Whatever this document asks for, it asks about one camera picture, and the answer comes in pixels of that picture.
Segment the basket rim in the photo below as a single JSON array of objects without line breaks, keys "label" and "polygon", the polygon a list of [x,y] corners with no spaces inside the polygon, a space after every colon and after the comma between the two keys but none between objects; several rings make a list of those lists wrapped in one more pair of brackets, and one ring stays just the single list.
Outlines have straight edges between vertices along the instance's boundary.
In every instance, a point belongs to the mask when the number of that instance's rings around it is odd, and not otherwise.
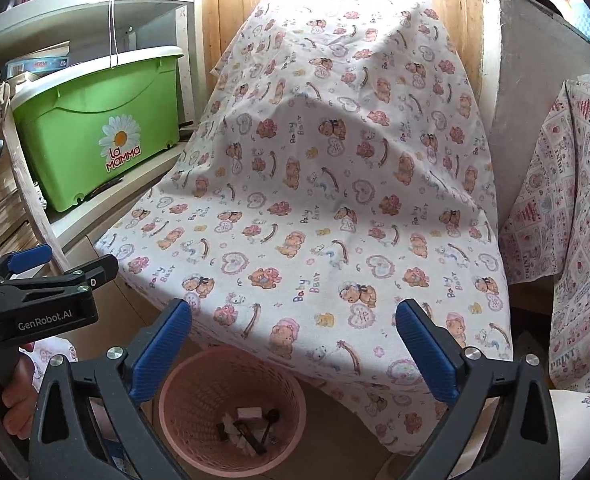
[{"label": "basket rim", "polygon": [[[198,462],[197,460],[195,460],[192,457],[190,457],[189,455],[187,455],[184,452],[184,450],[175,443],[174,438],[171,436],[168,425],[166,424],[166,418],[164,417],[164,406],[166,403],[166,396],[168,394],[168,389],[169,389],[170,384],[172,383],[172,380],[174,380],[175,376],[177,376],[185,367],[193,364],[194,362],[196,362],[200,359],[207,358],[213,354],[240,353],[240,352],[242,352],[243,354],[247,354],[247,355],[253,357],[254,359],[261,361],[262,364],[272,368],[276,373],[278,373],[284,377],[284,379],[290,384],[291,388],[293,388],[295,397],[299,401],[299,419],[297,420],[297,427],[296,427],[295,433],[293,434],[293,437],[290,440],[290,442],[288,443],[288,445],[284,448],[284,451],[282,451],[280,454],[278,454],[270,462],[267,462],[259,467],[247,469],[245,471],[222,471],[220,469],[206,466],[203,463]],[[273,364],[270,364],[270,363],[260,359],[259,357],[251,354],[250,352],[242,350],[241,348],[237,348],[237,347],[231,346],[231,345],[223,345],[223,346],[217,346],[214,348],[209,348],[207,350],[198,352],[197,354],[185,359],[184,361],[179,363],[174,368],[174,370],[168,375],[168,377],[164,381],[164,386],[162,387],[162,391],[159,396],[159,405],[157,407],[157,415],[159,416],[159,423],[162,427],[162,431],[164,432],[164,436],[166,438],[166,441],[168,442],[168,444],[170,445],[172,450],[174,450],[174,452],[177,453],[181,457],[182,460],[185,460],[191,466],[196,467],[200,471],[209,473],[211,475],[224,477],[224,478],[244,478],[244,477],[248,477],[248,476],[259,475],[259,474],[269,471],[270,469],[273,469],[274,467],[276,467],[279,464],[281,464],[282,462],[284,462],[284,460],[286,460],[291,455],[291,453],[295,450],[295,448],[297,447],[297,444],[299,444],[299,441],[301,440],[301,437],[304,434],[304,428],[306,427],[306,397],[304,395],[304,391],[302,390],[301,385],[299,384],[299,381],[297,381],[296,378],[294,378],[291,374],[289,374],[287,372],[287,370],[284,370],[281,367],[274,366]]]}]

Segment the yellow flower center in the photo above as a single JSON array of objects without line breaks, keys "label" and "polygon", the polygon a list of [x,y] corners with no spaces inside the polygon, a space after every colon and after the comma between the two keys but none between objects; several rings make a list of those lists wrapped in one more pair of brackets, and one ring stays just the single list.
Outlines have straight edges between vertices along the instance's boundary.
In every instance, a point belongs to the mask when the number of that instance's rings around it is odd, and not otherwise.
[{"label": "yellow flower center", "polygon": [[128,134],[124,130],[120,130],[115,134],[115,146],[121,148],[128,140]]}]

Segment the black spoon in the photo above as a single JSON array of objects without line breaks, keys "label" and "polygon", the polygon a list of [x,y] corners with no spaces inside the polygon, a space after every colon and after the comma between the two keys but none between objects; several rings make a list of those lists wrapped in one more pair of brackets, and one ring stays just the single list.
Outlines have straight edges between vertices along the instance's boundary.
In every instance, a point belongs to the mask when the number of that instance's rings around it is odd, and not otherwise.
[{"label": "black spoon", "polygon": [[264,418],[268,421],[268,426],[266,426],[266,430],[264,431],[264,436],[262,436],[262,446],[264,442],[266,442],[266,437],[268,436],[268,430],[270,427],[280,420],[280,410],[273,408],[272,410],[268,410],[268,413],[264,416]]}]

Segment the blue gripper pad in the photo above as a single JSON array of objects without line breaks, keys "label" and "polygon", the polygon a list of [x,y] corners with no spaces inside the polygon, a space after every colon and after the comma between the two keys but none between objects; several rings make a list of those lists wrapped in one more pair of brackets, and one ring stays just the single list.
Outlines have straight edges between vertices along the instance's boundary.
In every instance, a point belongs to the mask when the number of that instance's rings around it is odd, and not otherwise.
[{"label": "blue gripper pad", "polygon": [[190,305],[185,301],[173,300],[167,308],[172,309],[175,302],[176,307],[169,315],[164,311],[160,315],[161,319],[143,329],[136,338],[136,341],[140,342],[140,337],[145,338],[150,331],[154,334],[132,366],[132,381],[128,395],[136,406],[155,396],[159,384],[190,333]]},{"label": "blue gripper pad", "polygon": [[395,324],[397,332],[411,353],[424,381],[428,384],[432,396],[445,402],[450,408],[454,406],[459,397],[456,369],[435,338],[412,311],[408,301],[402,301],[397,305]]},{"label": "blue gripper pad", "polygon": [[8,270],[13,274],[21,274],[38,265],[47,264],[52,258],[50,245],[41,244],[25,251],[13,253],[8,260]]}]

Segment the green storage box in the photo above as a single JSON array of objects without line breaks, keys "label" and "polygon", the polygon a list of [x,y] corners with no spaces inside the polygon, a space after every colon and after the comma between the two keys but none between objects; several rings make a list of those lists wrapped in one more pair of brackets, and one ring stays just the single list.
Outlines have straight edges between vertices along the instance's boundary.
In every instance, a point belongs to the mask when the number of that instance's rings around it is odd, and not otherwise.
[{"label": "green storage box", "polygon": [[116,56],[94,59],[17,92],[11,106],[22,148],[50,206],[65,211],[178,142],[182,55],[176,46],[124,52],[118,65]]}]

